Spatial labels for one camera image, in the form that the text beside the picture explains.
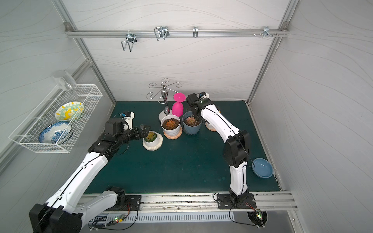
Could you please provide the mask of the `green circuit board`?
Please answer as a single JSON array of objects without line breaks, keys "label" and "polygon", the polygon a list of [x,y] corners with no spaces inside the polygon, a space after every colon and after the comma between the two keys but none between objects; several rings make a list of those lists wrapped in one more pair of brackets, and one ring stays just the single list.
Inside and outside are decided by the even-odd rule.
[{"label": "green circuit board", "polygon": [[120,223],[120,222],[124,221],[127,217],[128,217],[128,215],[126,215],[126,214],[122,214],[120,216],[117,216],[113,219],[113,223],[114,224]]}]

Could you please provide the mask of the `metal bracket right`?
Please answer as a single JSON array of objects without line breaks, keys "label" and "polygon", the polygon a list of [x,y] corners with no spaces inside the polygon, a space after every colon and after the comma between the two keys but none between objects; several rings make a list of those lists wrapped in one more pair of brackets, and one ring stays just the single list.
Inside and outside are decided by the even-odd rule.
[{"label": "metal bracket right", "polygon": [[263,29],[252,33],[254,37],[261,37],[261,38],[273,38],[273,37],[278,37],[279,34],[275,30],[271,30],[268,26],[264,27]]}]

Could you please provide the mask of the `yellow green patterned plate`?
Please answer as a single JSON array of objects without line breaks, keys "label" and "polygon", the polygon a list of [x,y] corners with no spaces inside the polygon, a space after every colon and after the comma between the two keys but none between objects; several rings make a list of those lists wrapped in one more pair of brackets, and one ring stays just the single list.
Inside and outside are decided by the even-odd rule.
[{"label": "yellow green patterned plate", "polygon": [[78,119],[84,111],[85,107],[81,102],[69,102],[59,107],[55,112],[55,118],[58,121],[71,121]]}]

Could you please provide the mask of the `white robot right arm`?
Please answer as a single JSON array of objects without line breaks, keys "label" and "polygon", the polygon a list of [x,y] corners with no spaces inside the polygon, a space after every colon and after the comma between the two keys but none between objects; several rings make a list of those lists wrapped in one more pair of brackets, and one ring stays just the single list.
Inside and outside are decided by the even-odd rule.
[{"label": "white robot right arm", "polygon": [[250,134],[230,123],[204,92],[186,97],[192,113],[207,121],[224,142],[223,158],[230,168],[230,199],[234,206],[242,205],[249,197],[246,170],[250,159]]}]

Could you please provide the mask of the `metal hook clamp middle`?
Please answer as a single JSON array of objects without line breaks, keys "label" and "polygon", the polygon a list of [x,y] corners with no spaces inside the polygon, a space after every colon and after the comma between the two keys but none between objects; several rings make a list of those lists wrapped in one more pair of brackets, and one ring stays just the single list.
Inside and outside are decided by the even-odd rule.
[{"label": "metal hook clamp middle", "polygon": [[167,26],[155,27],[153,31],[157,41],[159,41],[161,38],[165,40],[170,35],[169,28]]}]

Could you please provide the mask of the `white ribbed pot red succulent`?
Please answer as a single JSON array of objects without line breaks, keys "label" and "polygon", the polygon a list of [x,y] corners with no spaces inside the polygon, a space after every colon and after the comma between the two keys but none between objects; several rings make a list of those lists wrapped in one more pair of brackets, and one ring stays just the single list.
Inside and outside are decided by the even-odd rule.
[{"label": "white ribbed pot red succulent", "polygon": [[172,129],[177,128],[179,125],[181,125],[180,118],[175,115],[165,116],[161,120],[162,129],[165,128],[167,130],[172,130]]}]

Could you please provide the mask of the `clear drinking glass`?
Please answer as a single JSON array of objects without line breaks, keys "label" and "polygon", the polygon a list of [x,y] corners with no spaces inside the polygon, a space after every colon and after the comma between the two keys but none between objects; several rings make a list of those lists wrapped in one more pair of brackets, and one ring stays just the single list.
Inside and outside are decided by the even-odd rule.
[{"label": "clear drinking glass", "polygon": [[77,83],[75,79],[65,70],[58,70],[53,74],[56,84],[64,91],[75,90]]}]

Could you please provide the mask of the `chrome glass holder stand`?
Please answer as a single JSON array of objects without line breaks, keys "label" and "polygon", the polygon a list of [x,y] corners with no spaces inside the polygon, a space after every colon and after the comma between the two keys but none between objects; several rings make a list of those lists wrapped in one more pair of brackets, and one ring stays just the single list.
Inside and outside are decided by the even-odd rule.
[{"label": "chrome glass holder stand", "polygon": [[175,86],[176,88],[181,88],[183,84],[181,82],[170,82],[169,78],[164,78],[160,83],[152,82],[148,85],[149,89],[158,89],[158,92],[154,93],[153,91],[149,92],[146,96],[148,100],[153,100],[158,94],[160,97],[158,98],[158,103],[164,105],[164,109],[159,113],[158,120],[161,121],[164,117],[170,115],[172,110],[168,104],[168,94],[169,91],[173,93],[178,93],[176,90],[173,90],[171,86]]}]

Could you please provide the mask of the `white faceted saucer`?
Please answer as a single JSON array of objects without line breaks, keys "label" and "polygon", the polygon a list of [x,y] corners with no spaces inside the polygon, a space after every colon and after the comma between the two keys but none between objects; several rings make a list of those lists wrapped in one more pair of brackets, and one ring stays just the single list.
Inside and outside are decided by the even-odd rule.
[{"label": "white faceted saucer", "polygon": [[146,150],[155,151],[159,149],[163,144],[163,136],[157,132],[152,131],[155,134],[155,139],[152,142],[146,142],[143,140],[142,145]]}]

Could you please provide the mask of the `peach faceted saucer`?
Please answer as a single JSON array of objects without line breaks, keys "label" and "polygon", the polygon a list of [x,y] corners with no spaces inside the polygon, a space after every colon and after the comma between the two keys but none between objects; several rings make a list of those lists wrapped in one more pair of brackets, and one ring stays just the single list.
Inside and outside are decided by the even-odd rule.
[{"label": "peach faceted saucer", "polygon": [[208,130],[216,132],[216,129],[208,121],[205,122],[205,126]]}]

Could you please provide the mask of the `metal hook clamp left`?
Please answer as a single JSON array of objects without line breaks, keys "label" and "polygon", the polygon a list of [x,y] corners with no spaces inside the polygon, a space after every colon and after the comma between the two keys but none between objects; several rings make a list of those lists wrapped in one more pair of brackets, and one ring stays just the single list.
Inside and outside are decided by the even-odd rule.
[{"label": "metal hook clamp left", "polygon": [[125,40],[121,42],[123,51],[126,51],[128,49],[130,52],[132,52],[134,44],[137,42],[137,36],[130,31],[125,35]]}]

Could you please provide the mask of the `small metal clip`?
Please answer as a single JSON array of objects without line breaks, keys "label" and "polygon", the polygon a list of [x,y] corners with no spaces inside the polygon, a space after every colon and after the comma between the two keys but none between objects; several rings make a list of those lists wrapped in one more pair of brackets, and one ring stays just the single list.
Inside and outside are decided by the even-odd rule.
[{"label": "small metal clip", "polygon": [[194,26],[193,29],[192,29],[192,31],[193,31],[193,37],[197,38],[198,37],[198,27]]}]

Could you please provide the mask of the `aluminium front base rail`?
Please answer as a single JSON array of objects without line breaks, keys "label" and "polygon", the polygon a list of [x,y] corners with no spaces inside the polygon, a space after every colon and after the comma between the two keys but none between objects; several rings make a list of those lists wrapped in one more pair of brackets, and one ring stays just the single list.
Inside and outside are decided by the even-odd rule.
[{"label": "aluminium front base rail", "polygon": [[[296,211],[294,197],[288,191],[254,192],[255,209],[261,211]],[[129,214],[123,223],[166,223],[230,221],[238,209],[217,201],[213,193],[142,193],[138,210],[105,211],[106,221]]]}]

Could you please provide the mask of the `blue white patterned plate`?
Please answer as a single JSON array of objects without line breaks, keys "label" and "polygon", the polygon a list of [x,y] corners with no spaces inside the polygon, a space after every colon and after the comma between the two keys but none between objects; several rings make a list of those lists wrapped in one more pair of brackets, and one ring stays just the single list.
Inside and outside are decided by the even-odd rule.
[{"label": "blue white patterned plate", "polygon": [[45,128],[40,133],[38,141],[47,144],[63,143],[71,136],[72,125],[68,121],[59,121]]}]

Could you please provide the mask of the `grey-blue pot pink succulent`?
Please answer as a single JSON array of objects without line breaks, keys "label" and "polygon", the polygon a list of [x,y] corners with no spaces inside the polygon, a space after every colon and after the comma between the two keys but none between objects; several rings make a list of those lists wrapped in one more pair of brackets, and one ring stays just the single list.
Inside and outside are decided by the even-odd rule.
[{"label": "grey-blue pot pink succulent", "polygon": [[190,136],[198,134],[203,123],[203,119],[195,116],[191,111],[184,113],[182,121],[184,133]]}]

